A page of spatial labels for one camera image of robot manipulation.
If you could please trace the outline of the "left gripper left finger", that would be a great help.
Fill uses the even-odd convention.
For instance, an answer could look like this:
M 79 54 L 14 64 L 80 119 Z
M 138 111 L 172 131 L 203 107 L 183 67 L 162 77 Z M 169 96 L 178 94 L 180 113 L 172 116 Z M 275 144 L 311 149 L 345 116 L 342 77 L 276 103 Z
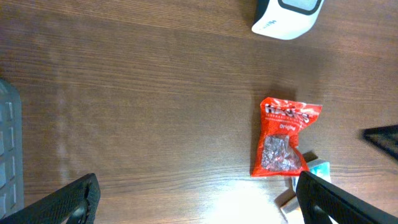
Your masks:
M 4 224 L 93 224 L 101 191 L 94 173 L 86 174 L 52 194 L 1 220 Z

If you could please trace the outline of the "teal tissue pack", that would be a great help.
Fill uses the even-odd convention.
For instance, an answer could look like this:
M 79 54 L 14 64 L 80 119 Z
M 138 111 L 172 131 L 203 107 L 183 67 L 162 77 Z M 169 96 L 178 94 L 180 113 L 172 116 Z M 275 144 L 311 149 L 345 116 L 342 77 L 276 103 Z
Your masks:
M 331 183 L 330 163 L 323 159 L 315 159 L 307 162 L 309 172 Z

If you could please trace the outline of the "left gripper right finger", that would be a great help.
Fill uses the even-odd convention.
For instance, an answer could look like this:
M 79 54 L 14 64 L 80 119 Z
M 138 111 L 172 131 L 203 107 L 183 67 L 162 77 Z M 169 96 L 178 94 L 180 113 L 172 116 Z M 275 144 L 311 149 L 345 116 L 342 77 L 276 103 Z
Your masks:
M 394 224 L 397 217 L 349 194 L 309 171 L 300 173 L 296 196 L 305 223 Z

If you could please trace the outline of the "red candy bag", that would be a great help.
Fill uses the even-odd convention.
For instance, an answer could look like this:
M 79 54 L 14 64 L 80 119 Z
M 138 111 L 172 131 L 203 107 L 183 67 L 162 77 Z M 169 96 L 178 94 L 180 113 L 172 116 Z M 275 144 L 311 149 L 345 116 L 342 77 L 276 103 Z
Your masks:
M 318 119 L 322 105 L 267 97 L 260 109 L 261 134 L 251 177 L 291 177 L 308 171 L 299 152 L 299 132 Z

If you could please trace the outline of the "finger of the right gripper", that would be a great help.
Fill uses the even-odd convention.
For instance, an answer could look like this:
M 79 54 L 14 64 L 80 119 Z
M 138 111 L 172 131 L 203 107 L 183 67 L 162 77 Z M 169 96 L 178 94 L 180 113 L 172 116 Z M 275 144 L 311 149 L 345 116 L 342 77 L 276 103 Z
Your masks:
M 397 160 L 397 125 L 364 129 L 362 138 Z

